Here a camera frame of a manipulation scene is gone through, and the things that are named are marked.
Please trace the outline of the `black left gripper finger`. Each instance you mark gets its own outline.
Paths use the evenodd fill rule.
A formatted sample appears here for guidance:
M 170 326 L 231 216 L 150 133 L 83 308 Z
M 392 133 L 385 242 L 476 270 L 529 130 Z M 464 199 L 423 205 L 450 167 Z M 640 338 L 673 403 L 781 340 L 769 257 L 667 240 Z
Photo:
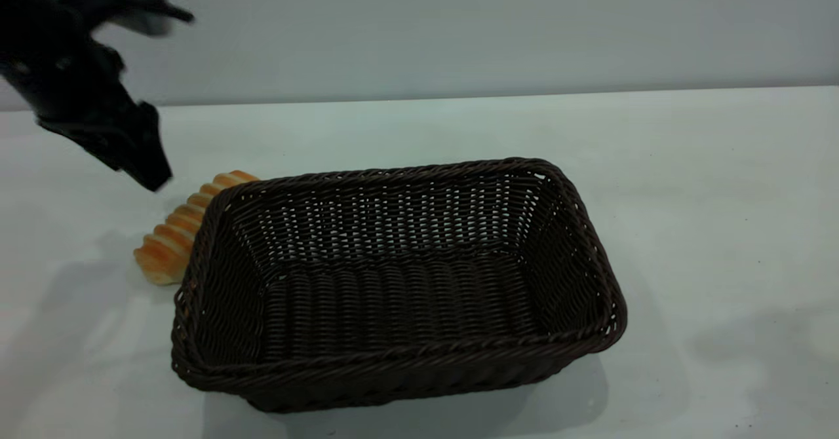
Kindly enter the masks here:
M 157 192 L 171 179 L 159 130 L 159 113 L 147 102 L 97 109 L 72 119 L 43 119 L 39 126 L 68 138 L 116 172 Z

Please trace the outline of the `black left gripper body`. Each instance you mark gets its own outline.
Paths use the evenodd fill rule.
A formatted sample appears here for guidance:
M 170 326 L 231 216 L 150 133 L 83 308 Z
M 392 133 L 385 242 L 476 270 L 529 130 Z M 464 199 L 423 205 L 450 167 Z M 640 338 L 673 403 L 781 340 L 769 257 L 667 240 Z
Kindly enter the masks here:
M 85 32 L 2 33 L 1 52 L 4 81 L 40 119 L 82 121 L 138 107 L 122 84 L 120 54 Z

